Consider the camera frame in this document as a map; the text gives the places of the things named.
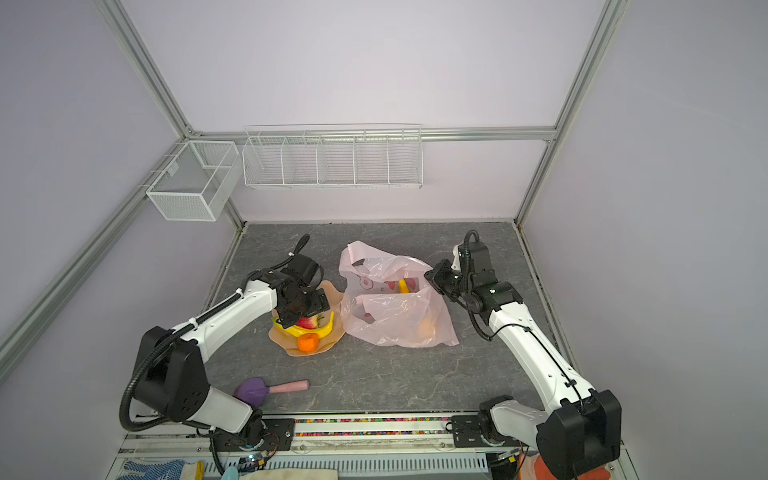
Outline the orange tangerine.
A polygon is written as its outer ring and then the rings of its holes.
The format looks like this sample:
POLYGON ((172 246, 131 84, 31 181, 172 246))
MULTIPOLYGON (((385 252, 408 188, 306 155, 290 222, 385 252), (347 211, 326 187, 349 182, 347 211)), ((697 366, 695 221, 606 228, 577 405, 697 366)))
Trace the orange tangerine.
POLYGON ((297 338, 297 347, 302 353, 313 353, 319 348, 320 337, 316 333, 307 333, 297 338))

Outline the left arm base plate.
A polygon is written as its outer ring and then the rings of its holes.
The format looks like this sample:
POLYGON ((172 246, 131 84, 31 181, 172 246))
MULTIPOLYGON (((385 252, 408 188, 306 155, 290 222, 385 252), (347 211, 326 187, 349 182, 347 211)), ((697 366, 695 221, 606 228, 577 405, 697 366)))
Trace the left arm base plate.
POLYGON ((212 434, 218 452, 287 451, 294 438, 293 418, 263 418, 248 423, 239 433, 216 430, 212 434))

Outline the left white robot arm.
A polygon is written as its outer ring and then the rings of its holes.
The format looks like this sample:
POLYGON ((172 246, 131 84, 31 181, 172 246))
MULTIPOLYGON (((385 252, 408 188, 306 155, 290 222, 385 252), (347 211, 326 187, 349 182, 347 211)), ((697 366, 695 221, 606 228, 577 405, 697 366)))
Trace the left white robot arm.
POLYGON ((210 357, 254 320, 272 311, 292 327, 330 309, 326 293, 299 276, 255 272, 233 294, 173 328, 142 336, 133 373, 118 410, 128 432, 165 423, 207 428, 237 448, 260 446, 266 436, 261 410, 211 386, 210 357))

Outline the pink plastic bag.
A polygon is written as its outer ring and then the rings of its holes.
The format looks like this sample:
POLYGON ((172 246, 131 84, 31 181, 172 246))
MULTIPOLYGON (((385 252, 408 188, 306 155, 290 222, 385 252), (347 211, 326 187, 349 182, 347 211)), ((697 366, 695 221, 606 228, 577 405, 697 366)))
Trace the pink plastic bag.
POLYGON ((457 346, 458 337, 443 297, 424 278, 427 263, 355 241, 342 251, 339 273, 346 280, 340 318, 351 336, 375 346, 457 346), (401 294, 398 282, 410 292, 401 294))

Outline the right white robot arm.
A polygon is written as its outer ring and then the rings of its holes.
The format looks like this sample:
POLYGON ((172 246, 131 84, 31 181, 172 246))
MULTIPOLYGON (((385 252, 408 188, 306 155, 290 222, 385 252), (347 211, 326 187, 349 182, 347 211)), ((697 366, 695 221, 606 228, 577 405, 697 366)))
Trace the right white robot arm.
POLYGON ((456 245, 452 260, 426 272, 429 284, 463 308, 485 341, 500 340, 532 382, 539 409, 510 395, 481 404, 482 440, 501 446, 514 439, 538 452, 557 479, 576 479, 620 456, 622 407, 599 391, 557 351, 534 321, 523 297, 497 278, 489 249, 476 230, 456 245))

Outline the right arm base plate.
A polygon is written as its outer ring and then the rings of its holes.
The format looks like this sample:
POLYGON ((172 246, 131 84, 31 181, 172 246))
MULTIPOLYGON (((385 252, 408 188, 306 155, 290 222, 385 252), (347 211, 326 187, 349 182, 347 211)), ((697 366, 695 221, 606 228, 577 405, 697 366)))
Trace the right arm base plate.
POLYGON ((451 433, 457 448, 494 447, 491 440, 483 434, 477 412, 453 415, 446 423, 446 429, 451 433))

